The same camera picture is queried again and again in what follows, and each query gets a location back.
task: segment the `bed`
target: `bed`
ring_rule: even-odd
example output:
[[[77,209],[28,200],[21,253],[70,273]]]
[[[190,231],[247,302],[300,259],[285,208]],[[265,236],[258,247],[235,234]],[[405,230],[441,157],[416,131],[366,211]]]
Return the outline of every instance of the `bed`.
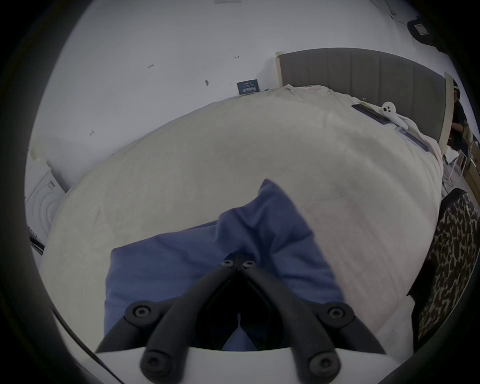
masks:
[[[278,54],[276,67],[279,88],[182,116],[68,192],[41,275],[89,348],[103,337],[113,248],[215,220],[252,200],[266,178],[292,199],[347,303],[374,333],[408,307],[441,201],[451,77],[354,48]],[[363,101],[379,110],[387,100],[428,153],[351,107]]]

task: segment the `leopard print fabric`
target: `leopard print fabric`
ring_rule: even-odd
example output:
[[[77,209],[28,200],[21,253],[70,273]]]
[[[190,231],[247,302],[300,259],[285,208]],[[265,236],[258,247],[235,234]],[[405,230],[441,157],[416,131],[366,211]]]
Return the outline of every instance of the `leopard print fabric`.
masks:
[[[432,292],[420,311],[418,340],[447,319],[465,289],[479,252],[479,220],[466,193],[440,218],[427,256],[436,268]]]

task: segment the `white appliance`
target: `white appliance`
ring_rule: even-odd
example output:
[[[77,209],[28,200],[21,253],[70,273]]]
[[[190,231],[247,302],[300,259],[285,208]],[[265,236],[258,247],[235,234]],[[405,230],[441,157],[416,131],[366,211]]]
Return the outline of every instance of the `white appliance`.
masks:
[[[27,162],[25,173],[25,218],[30,236],[47,245],[48,233],[65,192],[52,175],[47,163],[37,158]],[[32,247],[35,262],[40,267],[41,254]]]

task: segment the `leopard print chair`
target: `leopard print chair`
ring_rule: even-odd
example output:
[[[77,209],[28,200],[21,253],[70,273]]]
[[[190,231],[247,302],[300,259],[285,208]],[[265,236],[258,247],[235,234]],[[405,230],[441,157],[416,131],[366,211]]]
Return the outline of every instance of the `leopard print chair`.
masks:
[[[420,348],[447,319],[472,274],[480,248],[480,216],[467,193],[451,191],[440,206],[430,250],[408,293],[413,347]]]

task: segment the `black shirt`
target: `black shirt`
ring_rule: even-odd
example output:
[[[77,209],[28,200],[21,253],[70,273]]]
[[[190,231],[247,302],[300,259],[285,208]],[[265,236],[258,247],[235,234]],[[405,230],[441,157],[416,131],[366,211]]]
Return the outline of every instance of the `black shirt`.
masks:
[[[465,112],[463,111],[463,107],[460,104],[460,101],[456,101],[453,104],[453,118],[452,122],[460,124],[462,127],[465,127],[465,122],[467,121],[467,117],[465,116]],[[465,155],[468,156],[468,148],[467,143],[463,139],[463,133],[459,132],[453,128],[450,129],[450,138],[448,140],[448,145],[451,146],[456,151],[462,151]]]

